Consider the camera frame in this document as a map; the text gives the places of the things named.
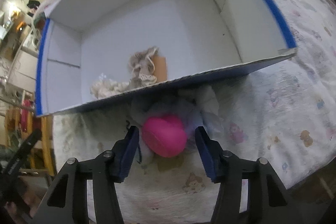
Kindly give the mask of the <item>blue and white plush toy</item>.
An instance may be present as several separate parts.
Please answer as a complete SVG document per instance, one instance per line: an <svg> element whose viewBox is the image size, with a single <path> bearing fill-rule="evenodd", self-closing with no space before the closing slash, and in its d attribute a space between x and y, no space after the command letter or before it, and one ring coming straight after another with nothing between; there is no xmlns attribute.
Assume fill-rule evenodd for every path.
<svg viewBox="0 0 336 224"><path fill-rule="evenodd" d="M185 152L197 150L195 129L203 126L210 136L222 131L222 118L219 117L219 101L210 85L196 89L182 89L177 94L165 96L144 96L132 99L129 119L132 125L141 128L147 118L177 116L187 135Z"/></svg>

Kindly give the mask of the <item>pink heart plush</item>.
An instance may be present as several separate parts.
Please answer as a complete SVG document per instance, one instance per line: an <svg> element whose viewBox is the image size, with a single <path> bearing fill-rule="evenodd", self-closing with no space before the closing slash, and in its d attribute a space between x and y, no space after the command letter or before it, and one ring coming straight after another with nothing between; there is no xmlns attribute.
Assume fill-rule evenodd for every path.
<svg viewBox="0 0 336 224"><path fill-rule="evenodd" d="M176 115L149 117L141 129L145 144L161 157L175 157L186 147L187 133Z"/></svg>

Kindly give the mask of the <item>orange-brown cardboard tag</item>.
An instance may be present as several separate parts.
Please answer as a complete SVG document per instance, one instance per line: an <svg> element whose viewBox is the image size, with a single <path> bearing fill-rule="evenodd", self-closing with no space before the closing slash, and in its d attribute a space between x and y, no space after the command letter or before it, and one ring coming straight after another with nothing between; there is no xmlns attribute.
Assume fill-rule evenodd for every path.
<svg viewBox="0 0 336 224"><path fill-rule="evenodd" d="M155 70L153 75L157 78L157 82L161 83L167 80L167 63L163 56L154 56L152 58Z"/></svg>

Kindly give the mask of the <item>dark hanging clothes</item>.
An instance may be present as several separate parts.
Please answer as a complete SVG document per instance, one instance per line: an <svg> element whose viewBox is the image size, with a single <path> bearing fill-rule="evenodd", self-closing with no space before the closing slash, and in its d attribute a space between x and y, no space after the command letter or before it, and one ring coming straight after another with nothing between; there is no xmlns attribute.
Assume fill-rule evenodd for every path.
<svg viewBox="0 0 336 224"><path fill-rule="evenodd" d="M40 2L37 0L29 0L27 3L27 7L29 8L29 12L27 13L30 17L33 17L35 12L37 11L37 9L40 6Z"/></svg>

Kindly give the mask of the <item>white box with blue edges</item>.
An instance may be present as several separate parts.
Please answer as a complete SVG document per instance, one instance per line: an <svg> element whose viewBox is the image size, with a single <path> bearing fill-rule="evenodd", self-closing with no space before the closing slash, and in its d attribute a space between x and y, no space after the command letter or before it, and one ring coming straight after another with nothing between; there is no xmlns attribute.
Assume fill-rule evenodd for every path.
<svg viewBox="0 0 336 224"><path fill-rule="evenodd" d="M167 80L96 100L99 75L124 82L128 59L156 46ZM295 55L273 0L59 0L46 9L36 114L97 109L137 94L247 75Z"/></svg>

